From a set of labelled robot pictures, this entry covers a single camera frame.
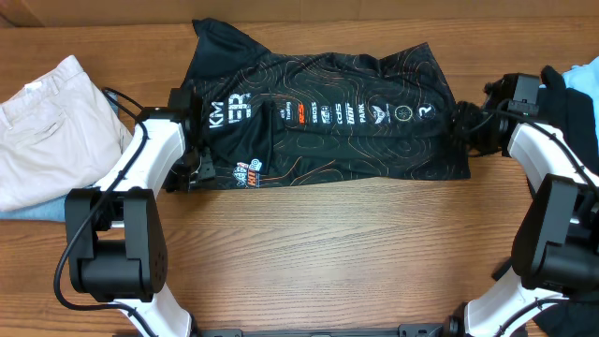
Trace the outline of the black printed cycling jersey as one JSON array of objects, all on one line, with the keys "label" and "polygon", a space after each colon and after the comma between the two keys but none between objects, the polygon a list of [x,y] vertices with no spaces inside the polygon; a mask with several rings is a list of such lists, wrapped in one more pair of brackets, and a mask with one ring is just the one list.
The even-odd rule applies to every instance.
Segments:
[{"label": "black printed cycling jersey", "polygon": [[193,27],[183,86],[203,104],[211,188],[470,177],[457,103],[427,44],[384,58],[287,55],[215,19]]}]

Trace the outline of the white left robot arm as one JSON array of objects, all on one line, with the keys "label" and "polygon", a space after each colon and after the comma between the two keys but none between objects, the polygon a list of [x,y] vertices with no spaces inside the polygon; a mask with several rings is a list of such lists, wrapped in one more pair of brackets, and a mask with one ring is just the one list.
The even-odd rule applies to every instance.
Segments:
[{"label": "white left robot arm", "polygon": [[110,172],[66,197],[66,240],[55,298],[80,312],[118,310],[140,336],[197,336],[192,314],[167,285],[161,189],[190,192],[215,177],[203,143],[202,102],[174,88],[165,107],[141,107],[135,134]]}]

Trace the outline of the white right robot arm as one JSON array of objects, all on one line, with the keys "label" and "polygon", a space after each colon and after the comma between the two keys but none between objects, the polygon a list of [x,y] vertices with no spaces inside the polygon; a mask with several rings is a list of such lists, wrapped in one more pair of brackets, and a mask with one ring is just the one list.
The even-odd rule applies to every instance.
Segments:
[{"label": "white right robot arm", "polygon": [[598,333],[598,149],[592,99],[545,66],[506,74],[481,107],[459,106],[454,134],[478,155],[500,153],[523,168],[532,204],[493,274],[436,336],[524,336],[533,320],[561,335]]}]

